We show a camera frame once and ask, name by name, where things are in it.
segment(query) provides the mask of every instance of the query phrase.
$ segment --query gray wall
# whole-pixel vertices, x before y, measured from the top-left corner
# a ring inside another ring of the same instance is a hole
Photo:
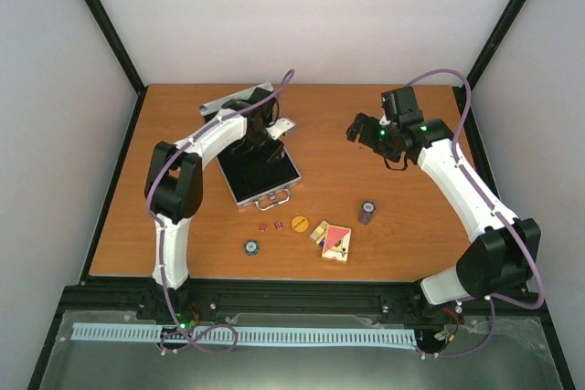
[[[144,81],[408,81],[469,71],[507,0],[102,0]],[[434,77],[428,82],[454,81]]]
[[[504,200],[542,228],[537,263],[585,388],[585,0],[528,0],[480,80],[474,109]]]
[[[82,0],[0,0],[0,387],[77,283],[135,101]]]

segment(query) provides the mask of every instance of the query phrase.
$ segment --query robotic arm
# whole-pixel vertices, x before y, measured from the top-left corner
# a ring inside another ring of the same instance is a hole
[[[161,246],[161,230],[165,230],[164,261],[168,288],[177,289],[188,278],[186,265],[186,246],[191,218],[201,206],[203,200],[203,170],[224,149],[261,151],[267,162],[278,161],[283,157],[283,145],[279,138],[294,127],[294,122],[280,118],[272,122],[274,100],[260,105],[245,115],[229,117],[236,111],[245,109],[255,103],[250,100],[229,100],[199,133],[193,142],[185,138],[170,144],[158,143],[153,152],[144,194],[148,196],[154,179],[161,169],[178,150],[185,147],[171,170],[179,169],[178,177],[165,174],[154,191],[150,209],[161,221],[156,226],[156,255]],[[161,270],[154,268],[153,277],[162,285]]]
[[[451,300],[483,297],[521,284],[532,272],[511,234],[495,212],[513,225],[533,258],[537,255],[540,229],[532,219],[517,215],[489,190],[464,158],[459,145],[453,155],[453,134],[439,119],[425,121],[414,89],[404,87],[382,93],[381,120],[359,113],[347,130],[347,139],[372,148],[388,160],[417,164],[449,200],[461,219],[471,246],[455,267],[417,282],[412,303],[419,316]]]

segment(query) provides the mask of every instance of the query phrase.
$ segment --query silver briefcase handle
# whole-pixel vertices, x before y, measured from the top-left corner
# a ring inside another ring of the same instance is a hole
[[[276,194],[278,194],[279,192],[284,192],[286,194],[286,198],[283,198],[282,200],[277,200],[276,199]],[[270,192],[268,194],[268,197],[271,200],[271,203],[269,205],[266,205],[265,207],[260,206],[260,201],[263,200],[264,198],[261,198],[260,200],[256,200],[254,203],[256,204],[256,207],[258,208],[258,210],[261,210],[262,212],[268,210],[268,209],[272,209],[273,207],[277,206],[277,205],[282,205],[284,203],[286,203],[287,201],[289,201],[291,199],[291,191],[289,191],[289,188],[285,188],[282,189],[278,192]]]

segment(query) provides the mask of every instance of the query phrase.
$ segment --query black frame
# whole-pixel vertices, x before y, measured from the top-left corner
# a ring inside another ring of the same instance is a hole
[[[490,60],[494,56],[508,29],[514,23],[526,0],[510,0],[495,25],[492,34],[485,42],[477,60],[468,75],[472,88],[477,84]],[[66,287],[59,301],[55,317],[51,323],[45,345],[40,353],[37,366],[29,383],[29,390],[40,387],[50,357],[62,316],[68,310],[133,310],[145,318],[156,318],[168,321],[168,314],[164,307],[159,306],[154,299],[153,289],[156,288],[150,279],[146,278],[103,278],[92,277],[89,274],[106,216],[110,209],[116,185],[122,172],[122,167],[134,128],[138,122],[140,111],[144,104],[148,87],[145,86],[136,71],[130,56],[126,52],[110,18],[101,4],[101,0],[85,0],[93,17],[99,25],[103,35],[120,62],[128,80],[137,94],[136,104],[126,135],[124,137],[120,155],[116,163],[112,180],[105,196],[90,249],[80,276],[80,283]],[[463,110],[465,93],[463,87],[454,87],[453,93],[460,111]],[[464,125],[468,143],[471,148],[473,162],[477,173],[484,179],[492,191],[497,194],[495,180],[492,176],[482,140],[475,123],[473,112],[470,112]],[[201,280],[189,279],[186,282],[187,290],[193,291],[195,300],[204,320],[222,321],[225,316],[238,312],[289,312],[289,313],[339,313],[369,316],[384,323],[402,323],[415,329],[425,329],[442,321],[432,321],[423,324],[409,320],[408,316],[395,312],[385,312],[384,308],[390,301],[408,297],[411,284],[409,283],[367,283],[367,282],[286,282],[286,281],[257,281],[257,280]],[[535,294],[523,290],[508,291],[513,297],[520,300],[532,301]],[[216,304],[212,310],[211,303]],[[490,311],[486,302],[472,301],[465,305],[465,311],[470,315],[489,316]],[[561,383],[566,389],[573,389],[575,385],[569,373],[562,349],[558,342],[555,328],[550,319],[546,304],[537,311],[518,309],[505,302],[497,303],[498,315],[533,316],[538,317],[543,324],[548,345],[557,367]]]

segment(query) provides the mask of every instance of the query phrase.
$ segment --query wooden table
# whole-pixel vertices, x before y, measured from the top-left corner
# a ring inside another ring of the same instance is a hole
[[[198,106],[249,85],[153,85],[145,97],[90,274],[150,276],[154,223],[144,212],[144,182],[153,147],[174,142],[202,125]],[[391,172],[381,157],[346,140],[358,112],[378,116],[380,92],[389,85],[290,85],[281,115],[296,122],[285,145],[303,181],[291,201],[267,212],[237,209],[217,161],[204,172],[204,199],[190,228],[191,277],[223,279],[323,279],[407,281],[452,266],[468,247],[463,226],[432,180],[417,166]],[[416,88],[425,119],[459,120],[452,88]],[[469,146],[462,148],[471,161]],[[364,200],[376,203],[368,226],[357,222]],[[291,228],[294,216],[309,230]],[[308,237],[322,220],[351,227],[346,264],[321,258]],[[283,229],[273,223],[281,221]],[[268,231],[261,233],[260,224]],[[243,243],[258,239],[260,252],[246,256]]]

